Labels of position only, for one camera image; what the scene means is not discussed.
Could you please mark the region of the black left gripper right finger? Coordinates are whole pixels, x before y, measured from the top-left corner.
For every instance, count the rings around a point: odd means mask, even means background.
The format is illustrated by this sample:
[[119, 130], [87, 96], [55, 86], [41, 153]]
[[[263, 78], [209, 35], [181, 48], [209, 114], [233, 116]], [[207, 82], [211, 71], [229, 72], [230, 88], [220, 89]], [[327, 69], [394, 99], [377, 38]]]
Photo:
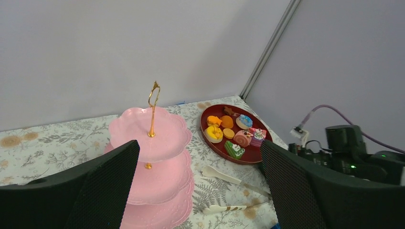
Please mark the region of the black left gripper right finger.
[[403, 186], [324, 168], [268, 140], [260, 152], [281, 228], [404, 228]]

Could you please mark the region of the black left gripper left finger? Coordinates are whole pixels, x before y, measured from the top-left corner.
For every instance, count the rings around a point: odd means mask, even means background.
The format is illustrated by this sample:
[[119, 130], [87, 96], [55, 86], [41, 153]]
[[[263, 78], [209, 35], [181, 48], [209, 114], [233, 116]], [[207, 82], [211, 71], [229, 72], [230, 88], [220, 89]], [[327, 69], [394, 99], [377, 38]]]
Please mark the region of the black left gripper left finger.
[[137, 167], [136, 140], [62, 172], [0, 188], [3, 229], [118, 229]]

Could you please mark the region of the pink three-tier cake stand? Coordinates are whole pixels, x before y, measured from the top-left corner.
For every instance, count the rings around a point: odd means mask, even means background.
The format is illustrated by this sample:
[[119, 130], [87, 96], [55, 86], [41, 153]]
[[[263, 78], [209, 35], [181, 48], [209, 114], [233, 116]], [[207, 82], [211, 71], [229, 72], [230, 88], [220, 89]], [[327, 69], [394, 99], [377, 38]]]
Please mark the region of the pink three-tier cake stand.
[[194, 178], [187, 150], [192, 134], [185, 120], [157, 106], [155, 83], [148, 108], [133, 107], [109, 124], [113, 150], [137, 140], [140, 153], [121, 228], [172, 229], [189, 217]]

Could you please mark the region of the pink purple cake slice toy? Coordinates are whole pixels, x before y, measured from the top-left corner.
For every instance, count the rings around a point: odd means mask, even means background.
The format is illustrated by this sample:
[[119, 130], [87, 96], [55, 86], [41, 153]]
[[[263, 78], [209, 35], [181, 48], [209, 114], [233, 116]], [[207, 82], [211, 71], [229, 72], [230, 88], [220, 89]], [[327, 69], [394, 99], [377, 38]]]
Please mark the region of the pink purple cake slice toy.
[[251, 146], [260, 147], [265, 140], [267, 130], [260, 128], [249, 128], [248, 132], [251, 134]]

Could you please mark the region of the green cake slice toy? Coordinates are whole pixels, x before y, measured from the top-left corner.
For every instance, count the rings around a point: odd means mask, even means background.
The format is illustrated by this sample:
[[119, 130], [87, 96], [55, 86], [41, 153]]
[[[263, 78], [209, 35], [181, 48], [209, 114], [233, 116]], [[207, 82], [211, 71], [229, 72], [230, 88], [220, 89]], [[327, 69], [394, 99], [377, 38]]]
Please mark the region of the green cake slice toy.
[[238, 144], [231, 143], [230, 141], [226, 141], [224, 147], [228, 155], [235, 159], [241, 159], [245, 153], [245, 149], [243, 147]]

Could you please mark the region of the pink swirl roll cake toy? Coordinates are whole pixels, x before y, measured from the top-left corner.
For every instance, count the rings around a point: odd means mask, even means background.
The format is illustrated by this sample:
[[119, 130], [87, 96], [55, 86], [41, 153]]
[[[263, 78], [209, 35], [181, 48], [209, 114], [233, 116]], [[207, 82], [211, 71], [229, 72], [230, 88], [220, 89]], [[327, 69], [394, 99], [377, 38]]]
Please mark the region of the pink swirl roll cake toy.
[[240, 130], [234, 135], [233, 140], [238, 145], [245, 148], [250, 145], [252, 136], [252, 133], [250, 133], [248, 130]]

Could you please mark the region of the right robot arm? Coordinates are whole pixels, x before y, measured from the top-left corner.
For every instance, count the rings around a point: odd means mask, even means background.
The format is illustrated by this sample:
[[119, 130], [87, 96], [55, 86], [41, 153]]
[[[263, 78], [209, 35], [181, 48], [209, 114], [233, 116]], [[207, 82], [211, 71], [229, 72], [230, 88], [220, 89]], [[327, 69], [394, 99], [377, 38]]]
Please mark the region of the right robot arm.
[[301, 144], [289, 144], [289, 152], [334, 171], [369, 181], [405, 184], [405, 156], [392, 151], [368, 154], [362, 132], [357, 125], [336, 125], [325, 129], [328, 147], [319, 152], [308, 148], [309, 132], [294, 127], [291, 134]]

